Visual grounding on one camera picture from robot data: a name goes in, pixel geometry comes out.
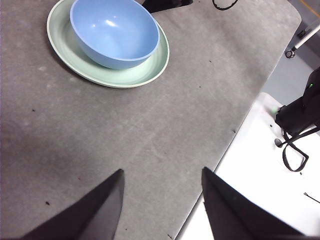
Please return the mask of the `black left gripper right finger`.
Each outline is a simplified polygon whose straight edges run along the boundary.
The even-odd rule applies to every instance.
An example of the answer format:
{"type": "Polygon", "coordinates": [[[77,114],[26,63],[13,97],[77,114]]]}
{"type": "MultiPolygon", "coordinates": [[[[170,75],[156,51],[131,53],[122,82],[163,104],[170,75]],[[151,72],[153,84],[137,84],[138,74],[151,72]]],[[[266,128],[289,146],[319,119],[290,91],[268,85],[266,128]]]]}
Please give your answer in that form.
{"type": "Polygon", "coordinates": [[[204,207],[216,240],[309,240],[249,201],[208,167],[201,171],[204,207]]]}

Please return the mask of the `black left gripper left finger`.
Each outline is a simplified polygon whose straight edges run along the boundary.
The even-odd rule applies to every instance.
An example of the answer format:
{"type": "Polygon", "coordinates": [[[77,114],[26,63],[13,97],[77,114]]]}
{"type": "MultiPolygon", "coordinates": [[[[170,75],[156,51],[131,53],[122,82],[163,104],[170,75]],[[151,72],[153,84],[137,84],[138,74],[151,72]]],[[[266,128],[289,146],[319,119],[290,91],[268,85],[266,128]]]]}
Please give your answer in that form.
{"type": "Polygon", "coordinates": [[[125,172],[120,168],[22,239],[113,240],[122,212],[124,191],[125,172]]]}

